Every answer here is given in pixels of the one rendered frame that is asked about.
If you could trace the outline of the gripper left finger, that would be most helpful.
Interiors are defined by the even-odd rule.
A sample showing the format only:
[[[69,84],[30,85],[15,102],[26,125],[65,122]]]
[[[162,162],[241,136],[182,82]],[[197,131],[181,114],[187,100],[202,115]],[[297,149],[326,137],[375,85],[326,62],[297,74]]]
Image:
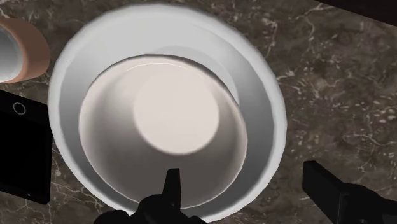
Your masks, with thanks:
[[[137,211],[129,215],[112,210],[98,216],[94,224],[206,224],[198,216],[181,212],[181,181],[179,169],[169,169],[161,194],[140,201]]]

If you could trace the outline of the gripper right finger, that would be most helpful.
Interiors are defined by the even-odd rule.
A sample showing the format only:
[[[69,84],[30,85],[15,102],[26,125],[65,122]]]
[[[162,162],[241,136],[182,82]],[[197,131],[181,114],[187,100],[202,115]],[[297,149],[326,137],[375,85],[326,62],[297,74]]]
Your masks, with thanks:
[[[397,224],[397,201],[344,183],[315,160],[303,163],[302,188],[333,224]]]

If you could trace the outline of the small cream bowl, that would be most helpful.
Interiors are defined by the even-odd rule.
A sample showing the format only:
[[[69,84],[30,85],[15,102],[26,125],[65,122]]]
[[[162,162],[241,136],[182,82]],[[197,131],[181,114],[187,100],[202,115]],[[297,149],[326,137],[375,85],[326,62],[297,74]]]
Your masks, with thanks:
[[[94,171],[139,202],[160,193],[166,172],[180,170],[183,208],[221,195],[247,152],[246,124],[219,79],[169,55],[113,64],[90,85],[78,120]]]

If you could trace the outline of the large white bowl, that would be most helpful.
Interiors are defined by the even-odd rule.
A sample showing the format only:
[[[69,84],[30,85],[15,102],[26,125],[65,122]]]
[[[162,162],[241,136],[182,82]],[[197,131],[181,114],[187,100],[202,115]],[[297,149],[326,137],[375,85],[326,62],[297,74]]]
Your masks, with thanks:
[[[262,54],[240,32],[187,6],[143,3],[117,8],[69,40],[55,63],[47,103],[55,144],[65,163],[105,204],[136,211],[137,203],[108,186],[89,164],[78,135],[78,113],[90,84],[103,70],[143,54],[177,55],[202,64],[238,102],[248,134],[243,168],[224,193],[185,213],[212,222],[240,211],[265,189],[280,164],[287,131],[284,98]]]

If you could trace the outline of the black tablet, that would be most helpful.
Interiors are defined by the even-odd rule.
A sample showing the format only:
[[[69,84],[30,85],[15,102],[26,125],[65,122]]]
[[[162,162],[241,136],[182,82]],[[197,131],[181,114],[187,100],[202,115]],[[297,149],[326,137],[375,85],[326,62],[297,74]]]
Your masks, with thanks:
[[[52,143],[47,105],[0,90],[0,192],[49,203]]]

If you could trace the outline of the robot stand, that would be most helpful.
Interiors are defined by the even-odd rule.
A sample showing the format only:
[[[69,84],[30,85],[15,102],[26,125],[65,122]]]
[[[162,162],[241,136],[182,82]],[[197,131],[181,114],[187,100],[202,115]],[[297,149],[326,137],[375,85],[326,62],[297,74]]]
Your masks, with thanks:
[[[316,0],[397,27],[397,0]]]

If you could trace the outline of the brown cup with white inside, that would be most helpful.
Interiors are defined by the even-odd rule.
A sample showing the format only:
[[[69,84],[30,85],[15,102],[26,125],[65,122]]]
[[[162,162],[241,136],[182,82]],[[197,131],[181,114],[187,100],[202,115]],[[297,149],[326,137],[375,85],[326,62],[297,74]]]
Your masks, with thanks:
[[[16,83],[41,76],[50,64],[45,37],[21,18],[0,17],[0,83]]]

